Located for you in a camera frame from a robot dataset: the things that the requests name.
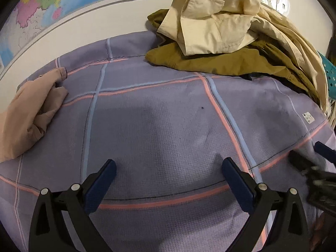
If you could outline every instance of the beige shirt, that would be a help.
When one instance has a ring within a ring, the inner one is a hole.
[[[17,91],[0,114],[0,162],[20,156],[45,134],[68,94],[64,87],[56,88],[55,82],[66,78],[64,67],[55,68]]]
[[[279,41],[311,79],[321,110],[330,109],[320,55],[286,17],[260,0],[173,0],[158,32],[175,40],[186,56],[231,53],[266,34]]]

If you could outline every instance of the bed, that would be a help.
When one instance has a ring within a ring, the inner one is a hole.
[[[22,252],[40,190],[82,183],[107,159],[116,162],[117,176],[90,218],[113,251],[225,251],[248,217],[222,176],[226,157],[274,190],[296,188],[311,228],[319,210],[305,202],[305,179],[287,156],[296,149],[329,166],[313,150],[316,141],[336,149],[319,107],[269,76],[249,80],[150,65],[144,56],[159,41],[149,31],[108,38],[27,78],[65,67],[68,78],[59,86],[68,96],[46,135],[0,164],[0,221]],[[272,216],[266,231],[271,224]]]

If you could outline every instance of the pink cloth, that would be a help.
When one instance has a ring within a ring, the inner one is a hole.
[[[47,126],[68,94],[56,82],[67,78],[64,67],[27,81],[7,110],[0,114],[0,162],[29,150],[47,131]]]

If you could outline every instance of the white wall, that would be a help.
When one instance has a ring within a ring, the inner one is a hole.
[[[289,0],[291,9],[288,18],[298,28],[301,34],[314,47],[326,54],[333,25],[317,0]]]
[[[31,73],[80,46],[108,37],[146,30],[147,15],[169,8],[172,0],[105,0],[58,21],[14,59],[0,80],[0,112],[16,92],[16,87]],[[321,53],[332,35],[332,23],[317,0],[290,0],[289,18]]]

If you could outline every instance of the teal basket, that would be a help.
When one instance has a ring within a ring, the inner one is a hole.
[[[321,53],[320,56],[327,75],[329,97],[336,99],[336,67]]]

